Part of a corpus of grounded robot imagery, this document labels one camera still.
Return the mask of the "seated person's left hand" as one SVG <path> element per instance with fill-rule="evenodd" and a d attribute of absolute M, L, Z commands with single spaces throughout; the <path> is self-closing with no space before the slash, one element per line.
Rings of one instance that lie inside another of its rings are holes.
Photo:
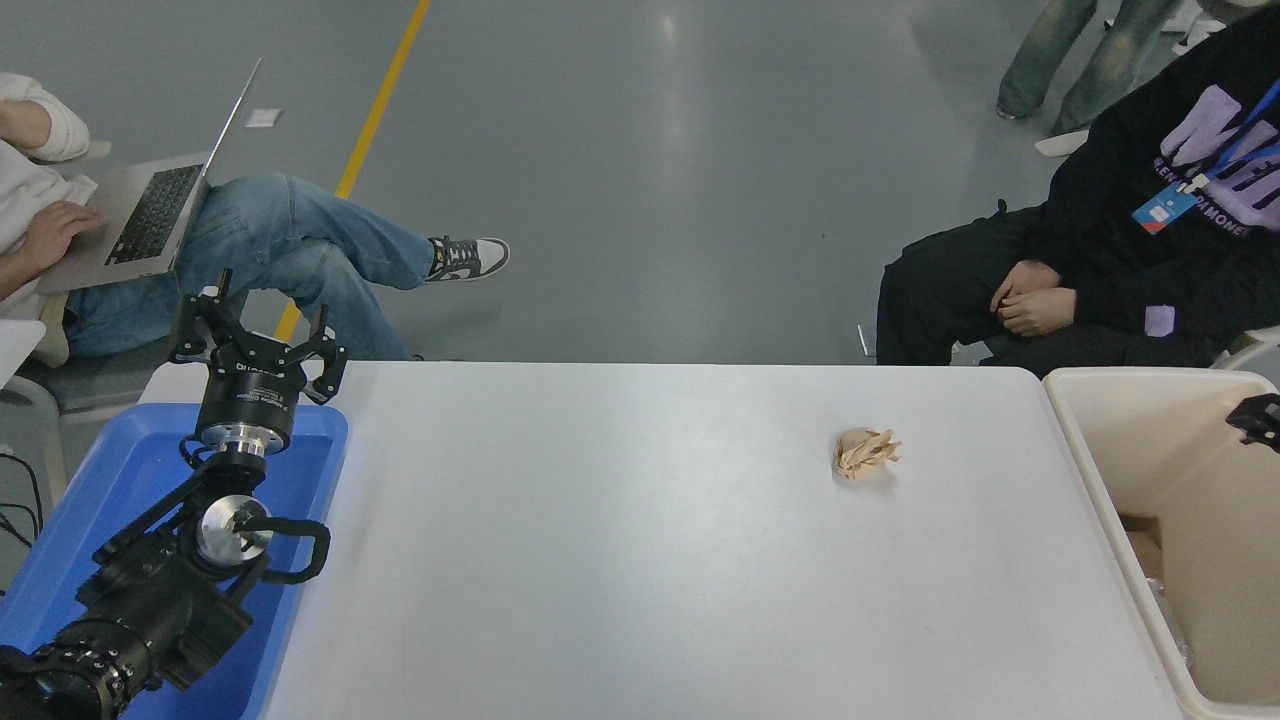
<path fill-rule="evenodd" d="M 997 316 L 1005 331 L 1023 337 L 1041 337 L 1074 324 L 1076 291 L 1055 287 L 1002 299 Z"/>

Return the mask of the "seated person's right hand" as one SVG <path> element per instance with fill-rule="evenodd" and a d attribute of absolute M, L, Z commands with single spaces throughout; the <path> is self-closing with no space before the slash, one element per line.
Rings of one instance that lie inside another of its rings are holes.
<path fill-rule="evenodd" d="M 1018 295 L 1030 293 L 1041 290 L 1060 287 L 1061 275 L 1048 264 L 1039 260 L 1027 259 L 1015 263 L 1005 275 L 989 302 L 989 310 L 995 313 L 1001 307 L 1001 302 Z"/>

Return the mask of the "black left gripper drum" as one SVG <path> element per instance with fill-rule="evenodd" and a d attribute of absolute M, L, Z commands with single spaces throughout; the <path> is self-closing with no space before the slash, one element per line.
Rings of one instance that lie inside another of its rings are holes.
<path fill-rule="evenodd" d="M 251 340 L 216 347 L 210 355 L 207 384 L 197 418 L 197 432 L 247 424 L 289 434 L 306 375 L 284 364 L 291 351 L 275 340 Z"/>

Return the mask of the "laptop person's hand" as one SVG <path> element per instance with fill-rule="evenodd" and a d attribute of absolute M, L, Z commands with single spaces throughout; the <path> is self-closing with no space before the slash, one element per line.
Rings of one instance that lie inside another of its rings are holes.
<path fill-rule="evenodd" d="M 19 255 L 38 274 L 67 255 L 77 234 L 101 223 L 102 215 L 92 208 L 68 200 L 52 202 L 35 214 Z"/>

